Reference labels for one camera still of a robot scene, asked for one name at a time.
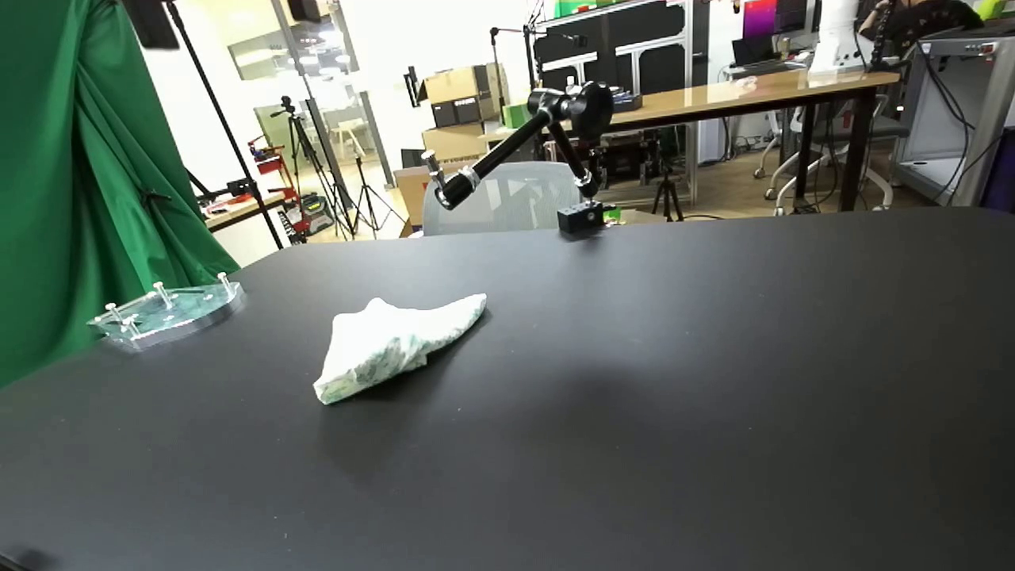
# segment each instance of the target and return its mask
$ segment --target table leg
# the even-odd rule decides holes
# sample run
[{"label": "table leg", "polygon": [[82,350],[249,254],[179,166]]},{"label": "table leg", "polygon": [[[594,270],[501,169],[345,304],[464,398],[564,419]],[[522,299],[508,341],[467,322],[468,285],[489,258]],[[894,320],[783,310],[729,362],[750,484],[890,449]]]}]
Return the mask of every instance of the table leg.
[{"label": "table leg", "polygon": [[802,198],[806,198],[806,171],[813,166],[813,138],[815,138],[815,104],[809,102],[809,104],[802,104],[791,212],[809,212],[809,206]]},{"label": "table leg", "polygon": [[843,188],[837,192],[837,210],[853,212],[857,192],[859,192],[859,171],[862,171],[862,151],[870,136],[870,121],[874,114],[874,90],[857,90],[853,99],[853,133],[850,133],[850,154],[843,171]]}]

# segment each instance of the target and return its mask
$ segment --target tripod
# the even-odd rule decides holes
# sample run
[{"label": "tripod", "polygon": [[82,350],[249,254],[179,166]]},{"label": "tripod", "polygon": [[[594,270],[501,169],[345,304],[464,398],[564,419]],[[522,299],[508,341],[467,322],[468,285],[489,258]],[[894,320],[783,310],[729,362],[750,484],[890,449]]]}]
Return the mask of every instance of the tripod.
[{"label": "tripod", "polygon": [[[356,225],[361,220],[361,216],[366,212],[365,225],[370,228],[370,233],[376,238],[376,231],[383,228],[383,220],[390,216],[396,216],[399,220],[404,220],[379,192],[376,188],[366,185],[366,175],[361,171],[361,154],[356,154],[356,171],[358,171],[358,196],[356,196]],[[376,212],[373,212],[373,198],[383,203],[386,216],[376,220]]]},{"label": "tripod", "polygon": [[651,175],[656,171],[658,185],[656,185],[656,198],[654,198],[654,212],[658,212],[662,206],[662,216],[667,220],[672,220],[672,216],[677,220],[685,220],[685,210],[677,206],[677,189],[674,189],[674,161],[680,154],[677,141],[674,141],[674,131],[667,125],[658,133],[648,133],[648,161],[640,166],[640,179],[648,185]]},{"label": "tripod", "polygon": [[288,158],[291,158],[291,179],[293,179],[297,192],[302,192],[297,175],[302,175],[302,154],[304,154],[318,175],[321,189],[324,189],[325,217],[333,217],[348,238],[356,238],[358,217],[348,216],[345,203],[338,198],[336,185],[325,178],[324,161],[307,136],[307,125],[297,118],[288,94],[281,94],[281,111],[274,111],[272,118],[279,118],[279,114],[286,114],[286,121],[288,121]]}]

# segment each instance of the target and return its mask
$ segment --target white wall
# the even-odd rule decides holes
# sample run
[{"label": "white wall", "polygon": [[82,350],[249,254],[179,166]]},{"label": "white wall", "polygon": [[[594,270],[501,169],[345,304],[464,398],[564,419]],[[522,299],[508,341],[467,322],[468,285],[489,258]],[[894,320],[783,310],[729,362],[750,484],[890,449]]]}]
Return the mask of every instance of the white wall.
[{"label": "white wall", "polygon": [[[261,188],[274,188],[279,178],[256,175],[256,166],[246,151],[246,138],[261,136],[261,122],[224,44],[214,37],[208,19],[196,2],[176,0],[176,10],[186,21],[198,62],[205,65],[212,88],[224,106],[227,125],[243,149],[249,175]],[[243,178],[186,49],[145,49],[143,58],[183,166],[212,189]],[[241,262],[261,261],[274,251],[262,217],[246,217],[238,228],[217,231],[214,238]]]},{"label": "white wall", "polygon": [[[342,0],[348,33],[361,62],[358,88],[370,90],[386,161],[419,149],[432,125],[427,106],[410,106],[402,72],[426,80],[448,65],[489,62],[489,28],[520,28],[533,0]],[[525,49],[520,33],[499,33],[509,102],[525,102]]]}]

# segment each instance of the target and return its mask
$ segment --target green backdrop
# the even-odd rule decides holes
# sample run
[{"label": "green backdrop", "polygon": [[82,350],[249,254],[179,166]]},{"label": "green backdrop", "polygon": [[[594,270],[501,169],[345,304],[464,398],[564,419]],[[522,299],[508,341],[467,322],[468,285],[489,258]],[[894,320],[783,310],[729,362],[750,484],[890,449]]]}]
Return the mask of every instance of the green backdrop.
[{"label": "green backdrop", "polygon": [[96,341],[88,318],[234,261],[204,228],[125,10],[2,2],[0,385]]}]

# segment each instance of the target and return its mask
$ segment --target crumpled towel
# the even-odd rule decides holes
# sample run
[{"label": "crumpled towel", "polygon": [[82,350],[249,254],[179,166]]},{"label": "crumpled towel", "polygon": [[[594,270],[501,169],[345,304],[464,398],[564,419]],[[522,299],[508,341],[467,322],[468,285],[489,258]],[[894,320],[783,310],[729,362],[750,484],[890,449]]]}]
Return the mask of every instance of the crumpled towel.
[{"label": "crumpled towel", "polygon": [[443,306],[393,306],[379,299],[358,315],[336,315],[330,350],[315,394],[324,404],[348,398],[455,341],[486,310],[486,295],[468,295]]}]

